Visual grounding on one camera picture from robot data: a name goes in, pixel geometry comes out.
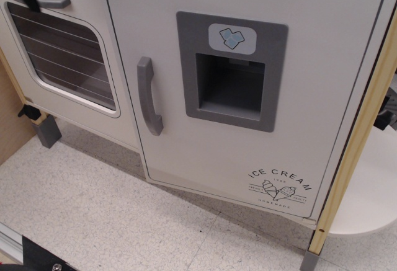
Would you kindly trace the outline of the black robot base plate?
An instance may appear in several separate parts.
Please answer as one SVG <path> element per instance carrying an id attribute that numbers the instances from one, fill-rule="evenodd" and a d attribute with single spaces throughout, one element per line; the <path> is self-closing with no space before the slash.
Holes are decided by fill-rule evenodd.
<path id="1" fill-rule="evenodd" d="M 23 265 L 34 270 L 78 270 L 25 236 L 22 237 L 22 253 Z"/>

